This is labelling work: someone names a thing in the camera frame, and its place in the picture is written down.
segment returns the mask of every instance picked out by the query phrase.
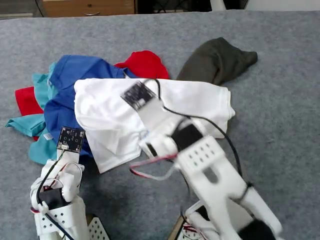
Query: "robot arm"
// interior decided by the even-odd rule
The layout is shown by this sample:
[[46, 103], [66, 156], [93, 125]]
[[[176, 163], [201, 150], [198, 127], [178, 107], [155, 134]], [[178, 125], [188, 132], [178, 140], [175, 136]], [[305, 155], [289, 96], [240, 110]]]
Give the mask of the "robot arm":
[[37, 235], [40, 240], [89, 240], [85, 204], [77, 196], [84, 170], [78, 164], [84, 131], [64, 127], [60, 136], [65, 140], [58, 143], [58, 160], [49, 159], [31, 185]]
[[[160, 88], [159, 81], [154, 80]], [[189, 118], [189, 123], [184, 124], [186, 115], [166, 108], [161, 97], [157, 98], [144, 83], [136, 83], [122, 96], [137, 111], [148, 130], [151, 129], [140, 144], [141, 148], [149, 157], [177, 154], [176, 167], [200, 199], [200, 205], [205, 207], [209, 218], [206, 224], [212, 225], [218, 233], [203, 231], [207, 238], [280, 240], [279, 220], [257, 191], [239, 175], [241, 169], [237, 172], [231, 165], [214, 137], [207, 134], [197, 119]], [[201, 216], [194, 212], [189, 216], [201, 231], [203, 226], [199, 223], [204, 223], [204, 219], [199, 220]], [[253, 232], [260, 232], [267, 238], [248, 238], [247, 234], [253, 236]]]

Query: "red and white wire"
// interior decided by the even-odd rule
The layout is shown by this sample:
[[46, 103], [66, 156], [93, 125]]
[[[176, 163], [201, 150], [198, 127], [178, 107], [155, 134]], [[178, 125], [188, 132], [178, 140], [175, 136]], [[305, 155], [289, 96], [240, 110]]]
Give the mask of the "red and white wire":
[[143, 165], [154, 164], [163, 160], [172, 160], [172, 159], [175, 159], [176, 157], [177, 157], [177, 154], [171, 154], [167, 156], [151, 158], [144, 161], [137, 161], [130, 165], [130, 172], [142, 178], [153, 179], [156, 181], [164, 181], [164, 180], [167, 180], [172, 175], [172, 173], [176, 170], [176, 166], [174, 164], [163, 176], [153, 176], [141, 171], [137, 171], [135, 170], [135, 168], [141, 167]]

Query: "wooden drawer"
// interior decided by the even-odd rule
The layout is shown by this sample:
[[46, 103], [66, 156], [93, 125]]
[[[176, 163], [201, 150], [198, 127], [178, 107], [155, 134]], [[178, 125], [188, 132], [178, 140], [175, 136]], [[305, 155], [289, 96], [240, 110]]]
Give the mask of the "wooden drawer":
[[43, 0], [48, 17], [135, 14], [135, 0]]

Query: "perforated plastic part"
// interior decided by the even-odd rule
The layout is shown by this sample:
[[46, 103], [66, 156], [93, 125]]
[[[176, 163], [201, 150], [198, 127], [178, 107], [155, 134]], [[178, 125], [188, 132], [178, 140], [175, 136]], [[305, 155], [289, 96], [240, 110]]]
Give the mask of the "perforated plastic part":
[[94, 217], [89, 226], [89, 239], [90, 240], [110, 240], [104, 226], [98, 217]]

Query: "gray carpet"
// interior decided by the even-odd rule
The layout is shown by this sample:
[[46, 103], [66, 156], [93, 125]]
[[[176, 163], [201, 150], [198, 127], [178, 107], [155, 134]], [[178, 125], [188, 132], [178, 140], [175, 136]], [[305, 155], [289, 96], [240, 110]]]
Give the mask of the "gray carpet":
[[[320, 239], [320, 12], [226, 11], [0, 21], [0, 124], [19, 116], [14, 91], [32, 84], [63, 54], [112, 64], [131, 52], [158, 54], [175, 78], [203, 42], [224, 37], [258, 52], [258, 62], [227, 83], [236, 116], [228, 133], [246, 179], [283, 225], [286, 240]], [[31, 183], [41, 166], [27, 156], [32, 140], [0, 128], [0, 239], [36, 239], [29, 212]], [[233, 162], [227, 144], [222, 146]], [[87, 160], [81, 193], [112, 240], [164, 240], [187, 192], [176, 173], [154, 182], [122, 165], [102, 175]], [[168, 165], [149, 167], [161, 174]]]

